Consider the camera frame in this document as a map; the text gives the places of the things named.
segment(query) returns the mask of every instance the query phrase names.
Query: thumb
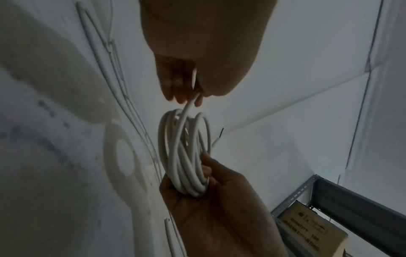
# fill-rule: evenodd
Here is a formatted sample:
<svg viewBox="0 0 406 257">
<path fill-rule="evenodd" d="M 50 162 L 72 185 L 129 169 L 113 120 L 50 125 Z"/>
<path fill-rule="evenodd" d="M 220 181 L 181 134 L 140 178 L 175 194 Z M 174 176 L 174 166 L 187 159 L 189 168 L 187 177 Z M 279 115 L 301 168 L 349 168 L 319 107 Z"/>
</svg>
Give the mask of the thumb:
<svg viewBox="0 0 406 257">
<path fill-rule="evenodd" d="M 202 164 L 211 168 L 211 176 L 220 184 L 225 184 L 227 181 L 234 180 L 242 176 L 224 165 L 220 164 L 215 159 L 212 159 L 206 152 L 201 155 Z"/>
</svg>

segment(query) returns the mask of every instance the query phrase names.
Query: cardboard box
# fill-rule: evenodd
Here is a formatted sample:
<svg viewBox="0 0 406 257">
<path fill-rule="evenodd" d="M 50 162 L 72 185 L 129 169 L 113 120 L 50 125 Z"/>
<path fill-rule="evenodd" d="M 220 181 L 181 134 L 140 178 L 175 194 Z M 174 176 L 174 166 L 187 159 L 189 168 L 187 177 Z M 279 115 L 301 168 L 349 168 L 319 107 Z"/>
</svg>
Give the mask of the cardboard box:
<svg viewBox="0 0 406 257">
<path fill-rule="evenodd" d="M 314 256 L 343 256 L 348 243 L 348 234 L 302 203 L 294 202 L 279 220 L 282 226 Z"/>
</svg>

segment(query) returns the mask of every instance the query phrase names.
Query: cable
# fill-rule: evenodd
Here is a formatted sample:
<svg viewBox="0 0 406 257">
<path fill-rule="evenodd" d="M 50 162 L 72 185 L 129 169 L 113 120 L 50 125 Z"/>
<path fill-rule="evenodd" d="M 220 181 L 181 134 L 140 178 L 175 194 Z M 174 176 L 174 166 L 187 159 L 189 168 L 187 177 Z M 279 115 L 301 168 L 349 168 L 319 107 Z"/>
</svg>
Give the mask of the cable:
<svg viewBox="0 0 406 257">
<path fill-rule="evenodd" d="M 203 113 L 195 118 L 187 116 L 199 94 L 200 92 L 194 94 L 183 111 L 176 109 L 165 113 L 158 128 L 159 157 L 166 174 L 179 192 L 194 197 L 204 195 L 208 186 L 208 179 L 204 177 L 200 163 L 200 154 L 206 151 L 198 127 L 202 119 L 206 124 L 207 141 L 211 142 L 210 124 L 206 116 Z M 207 152 L 211 152 L 211 143 L 208 143 Z"/>
</svg>

